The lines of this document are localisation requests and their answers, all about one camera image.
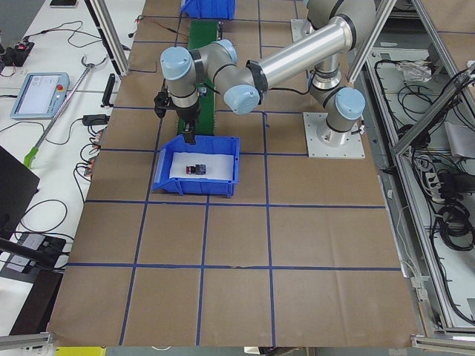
touchscreen teach pendant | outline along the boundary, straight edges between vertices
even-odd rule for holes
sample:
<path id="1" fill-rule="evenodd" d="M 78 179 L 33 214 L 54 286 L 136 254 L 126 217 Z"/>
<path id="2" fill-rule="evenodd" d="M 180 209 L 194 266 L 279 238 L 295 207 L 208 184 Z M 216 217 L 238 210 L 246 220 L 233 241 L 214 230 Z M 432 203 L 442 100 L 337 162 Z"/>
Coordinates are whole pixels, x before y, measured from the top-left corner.
<path id="1" fill-rule="evenodd" d="M 68 92 L 67 73 L 30 73 L 24 80 L 10 117 L 51 119 Z"/>

white table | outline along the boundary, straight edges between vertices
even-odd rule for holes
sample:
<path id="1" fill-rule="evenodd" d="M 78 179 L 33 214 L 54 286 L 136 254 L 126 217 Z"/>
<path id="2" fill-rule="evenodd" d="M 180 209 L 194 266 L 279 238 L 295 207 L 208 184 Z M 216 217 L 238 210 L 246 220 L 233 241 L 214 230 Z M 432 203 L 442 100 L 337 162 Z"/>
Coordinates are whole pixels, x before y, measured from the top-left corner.
<path id="1" fill-rule="evenodd" d="M 106 0 L 109 13 L 113 19 L 117 35 L 121 43 L 127 47 L 132 46 L 133 38 L 128 34 L 133 33 L 137 26 L 135 18 L 141 14 L 145 0 Z M 81 31 L 98 36 L 98 32 L 92 21 L 91 15 L 83 0 L 75 8 L 62 9 L 50 8 L 46 1 L 25 35 L 38 33 L 52 27 L 57 27 L 64 22 L 83 21 Z M 79 24 L 69 24 L 62 28 L 76 29 Z M 70 31 L 58 31 L 32 36 L 31 42 L 35 43 L 31 54 L 28 56 L 23 67 L 16 68 L 16 73 L 10 78 L 0 77 L 0 88 L 19 89 L 28 73 L 33 72 L 66 72 L 70 77 L 70 89 L 77 81 L 85 67 L 81 64 L 81 58 L 87 57 L 86 62 L 99 63 L 107 52 L 101 42 L 91 44 L 84 48 L 76 48 L 68 44 Z M 71 41 L 75 45 L 83 45 L 96 39 L 77 33 Z M 12 68 L 7 67 L 2 74 L 8 75 Z M 88 78 L 79 86 L 79 90 L 103 92 L 110 73 L 115 73 L 111 61 L 95 68 Z M 116 80 L 114 91 L 119 89 L 120 80 Z"/>
<path id="2" fill-rule="evenodd" d="M 134 23 L 137 15 L 141 14 L 145 0 L 106 0 L 111 17 L 116 25 L 121 42 L 130 47 L 133 39 L 127 34 L 134 32 Z M 53 9 L 45 1 L 37 17 L 26 34 L 36 33 L 44 29 L 55 27 L 63 22 L 82 20 L 83 31 L 97 34 L 88 9 L 82 0 L 74 9 Z M 101 43 L 96 43 L 82 49 L 75 48 L 67 43 L 71 32 L 52 32 L 32 37 L 35 47 L 25 62 L 24 67 L 17 68 L 16 73 L 10 78 L 0 77 L 0 94 L 16 95 L 22 86 L 26 74 L 32 72 L 64 71 L 69 74 L 71 86 L 74 85 L 83 70 L 81 58 L 86 55 L 87 62 L 100 62 L 105 56 L 105 48 Z M 92 40 L 89 36 L 77 35 L 73 41 Z M 3 74 L 9 73 L 6 68 Z M 64 142 L 68 137 L 70 124 L 85 114 L 105 113 L 111 114 L 111 109 L 101 108 L 102 92 L 110 73 L 115 73 L 110 60 L 100 67 L 95 67 L 80 85 L 79 91 L 73 98 L 66 111 L 58 119 L 48 139 L 54 142 Z M 120 81 L 117 80 L 114 92 L 117 92 Z M 17 122 L 10 118 L 10 111 L 15 99 L 0 99 L 0 130 Z M 36 120 L 48 125 L 49 120 Z M 0 145 L 9 151 L 15 158 L 23 162 L 25 154 L 33 147 L 42 134 L 39 125 L 21 124 L 0 133 Z M 44 142 L 33 161 L 32 172 L 40 177 L 39 192 L 33 197 L 30 205 L 46 199 L 58 199 L 68 207 L 65 221 L 54 230 L 63 234 L 74 236 L 82 212 L 82 200 L 79 190 L 73 179 L 73 168 L 80 161 L 80 149 L 89 143 L 88 129 L 77 122 L 73 126 L 71 140 L 66 145 L 52 145 Z M 79 178 L 79 184 L 87 194 L 88 183 Z M 46 203 L 39 206 L 25 217 L 29 228 L 36 230 L 48 229 L 58 223 L 64 215 L 64 208 L 59 203 Z M 71 249 L 70 241 L 65 251 Z M 0 260 L 6 260 L 7 254 L 3 253 Z M 60 257 L 56 266 L 65 263 L 65 257 Z M 31 290 L 31 284 L 0 278 L 0 335 L 8 335 L 15 320 Z M 0 355 L 20 355 L 19 350 L 0 352 Z"/>

green conveyor belt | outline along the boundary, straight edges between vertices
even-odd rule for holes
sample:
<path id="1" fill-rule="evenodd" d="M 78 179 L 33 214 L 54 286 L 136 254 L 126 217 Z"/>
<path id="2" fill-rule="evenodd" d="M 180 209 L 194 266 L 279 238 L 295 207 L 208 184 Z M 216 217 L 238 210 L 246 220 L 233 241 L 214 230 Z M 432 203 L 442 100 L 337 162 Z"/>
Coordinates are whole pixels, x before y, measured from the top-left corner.
<path id="1" fill-rule="evenodd" d="M 190 26 L 190 36 L 188 49 L 193 50 L 210 44 L 217 40 L 218 23 L 216 21 L 192 21 Z M 206 84 L 214 88 L 209 79 Z M 200 96 L 201 113 L 196 127 L 197 135 L 214 135 L 214 93 L 207 89 L 206 95 Z M 180 120 L 178 124 L 178 134 L 184 129 L 184 122 Z"/>

yellow object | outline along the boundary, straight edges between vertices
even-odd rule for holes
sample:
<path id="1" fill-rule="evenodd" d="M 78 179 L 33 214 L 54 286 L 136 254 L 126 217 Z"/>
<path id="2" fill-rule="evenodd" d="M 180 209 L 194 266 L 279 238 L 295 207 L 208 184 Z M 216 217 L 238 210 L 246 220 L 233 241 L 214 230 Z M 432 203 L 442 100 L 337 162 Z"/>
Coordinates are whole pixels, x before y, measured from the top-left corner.
<path id="1" fill-rule="evenodd" d="M 59 347 L 56 356 L 105 356 L 105 347 Z"/>

robotic arm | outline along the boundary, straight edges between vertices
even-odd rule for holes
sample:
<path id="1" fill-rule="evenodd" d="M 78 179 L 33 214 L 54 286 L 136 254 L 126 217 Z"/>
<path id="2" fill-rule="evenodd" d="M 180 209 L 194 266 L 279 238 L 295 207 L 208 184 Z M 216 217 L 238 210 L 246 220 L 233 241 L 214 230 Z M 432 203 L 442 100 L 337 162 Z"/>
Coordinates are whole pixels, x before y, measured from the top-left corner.
<path id="1" fill-rule="evenodd" d="M 322 142 L 343 145 L 362 114 L 365 101 L 356 89 L 341 83 L 339 54 L 352 50 L 369 36 L 376 20 L 373 0 L 304 0 L 311 27 L 300 41 L 261 59 L 236 66 L 238 56 L 232 43 L 221 40 L 188 51 L 170 47 L 160 57 L 165 84 L 155 98 L 155 111 L 163 117 L 173 109 L 185 122 L 187 143 L 194 143 L 194 127 L 200 106 L 196 84 L 210 79 L 236 114 L 251 112 L 265 99 L 266 92 L 315 67 L 310 94 L 329 112 L 318 129 Z"/>

